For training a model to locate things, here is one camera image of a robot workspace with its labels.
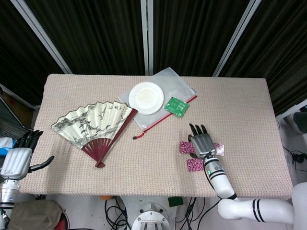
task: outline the green card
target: green card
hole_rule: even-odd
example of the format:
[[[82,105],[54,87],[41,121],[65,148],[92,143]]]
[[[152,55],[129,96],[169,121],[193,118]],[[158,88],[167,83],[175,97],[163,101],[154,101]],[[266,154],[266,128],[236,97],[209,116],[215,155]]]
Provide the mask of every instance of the green card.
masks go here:
[[[171,97],[171,99],[169,99],[164,109],[175,114],[178,117],[183,117],[188,107],[189,107],[188,103],[185,103],[184,101],[179,100],[176,97]]]

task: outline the robotic hand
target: robotic hand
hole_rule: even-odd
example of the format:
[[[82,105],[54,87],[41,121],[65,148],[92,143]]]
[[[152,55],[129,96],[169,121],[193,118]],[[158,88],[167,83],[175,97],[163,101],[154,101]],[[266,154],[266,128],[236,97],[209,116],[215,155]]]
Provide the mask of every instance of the robotic hand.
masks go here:
[[[198,125],[194,127],[190,124],[190,127],[194,136],[189,135],[189,139],[192,141],[197,157],[203,160],[203,168],[209,184],[219,198],[237,200],[223,166],[215,157],[216,149],[205,126],[201,125],[200,128]]]
[[[248,218],[258,222],[294,224],[294,230],[303,230],[307,226],[304,217],[307,207],[307,183],[296,185],[292,190],[292,202],[278,199],[254,199],[239,201],[224,172],[224,168],[215,157],[216,150],[204,125],[201,128],[190,124],[194,136],[189,135],[198,158],[204,160],[204,171],[208,182],[222,200],[218,204],[219,214],[225,219]]]
[[[31,157],[37,145],[42,131],[29,131],[22,138],[18,139],[14,148],[9,150],[5,157],[0,175],[4,182],[0,184],[0,214],[3,220],[0,220],[0,229],[6,228],[10,219],[9,215],[14,207],[16,197],[20,190],[19,181],[26,177],[28,173],[45,168],[54,159],[49,157],[42,164],[30,167]]]

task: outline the black stripe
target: black stripe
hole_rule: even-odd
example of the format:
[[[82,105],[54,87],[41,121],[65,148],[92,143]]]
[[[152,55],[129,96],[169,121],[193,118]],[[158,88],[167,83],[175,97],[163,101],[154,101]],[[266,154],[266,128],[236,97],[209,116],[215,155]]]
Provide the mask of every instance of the black stripe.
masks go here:
[[[225,173],[221,172],[220,174],[214,175],[213,177],[210,178],[210,180],[212,180],[214,177],[219,176],[219,175],[225,175]]]
[[[14,205],[13,202],[1,202],[0,205]]]
[[[256,201],[256,200],[253,200],[253,212],[254,212],[254,215],[255,215],[256,220],[257,220],[258,222],[260,222],[259,219],[258,219],[258,217],[257,217],[257,215],[256,215],[255,201]]]
[[[211,176],[213,176],[214,174],[219,173],[219,172],[224,172],[224,170],[216,170],[216,171],[214,171],[213,173],[211,173],[209,175],[209,178],[211,178]]]
[[[210,162],[213,162],[213,161],[219,161],[219,160],[218,159],[213,159],[211,161],[207,161],[204,166],[206,167],[207,164],[209,164]]]
[[[231,200],[236,199],[236,193],[235,193],[235,194],[233,194],[232,196],[228,197],[227,199],[231,199]]]
[[[258,211],[258,215],[259,215],[260,219],[262,220],[262,222],[265,223],[265,221],[263,220],[263,218],[262,218],[262,216],[261,216],[261,213],[260,213],[259,202],[260,202],[260,200],[257,200],[257,211]]]

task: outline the beige knit tablecloth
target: beige knit tablecloth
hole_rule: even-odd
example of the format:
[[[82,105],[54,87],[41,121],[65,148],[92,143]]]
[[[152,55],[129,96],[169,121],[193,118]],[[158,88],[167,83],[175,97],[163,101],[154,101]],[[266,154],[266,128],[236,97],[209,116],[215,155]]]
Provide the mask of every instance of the beige knit tablecloth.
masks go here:
[[[53,131],[60,116],[117,96],[145,81],[145,76],[59,75],[45,84],[35,129],[43,130],[31,164],[54,155],[46,168],[28,174],[21,191],[33,194],[216,196],[204,172],[188,172],[188,154],[180,141],[191,133],[189,123],[204,124],[239,197],[288,199],[292,183],[264,79],[183,77],[198,98],[182,118],[175,115],[132,140],[141,130],[132,121],[104,158],[105,167]]]

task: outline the black curtain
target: black curtain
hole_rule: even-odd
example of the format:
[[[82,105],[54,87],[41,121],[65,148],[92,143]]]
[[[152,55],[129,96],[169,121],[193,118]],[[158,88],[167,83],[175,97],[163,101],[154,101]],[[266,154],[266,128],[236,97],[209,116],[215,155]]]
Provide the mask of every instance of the black curtain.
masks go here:
[[[263,0],[222,77],[266,78],[278,115],[307,98],[307,2]]]
[[[212,76],[249,0],[154,0],[154,73]]]
[[[26,0],[75,74],[144,75],[139,0]]]
[[[8,0],[0,1],[0,28],[0,83],[41,104],[47,76],[62,70]]]

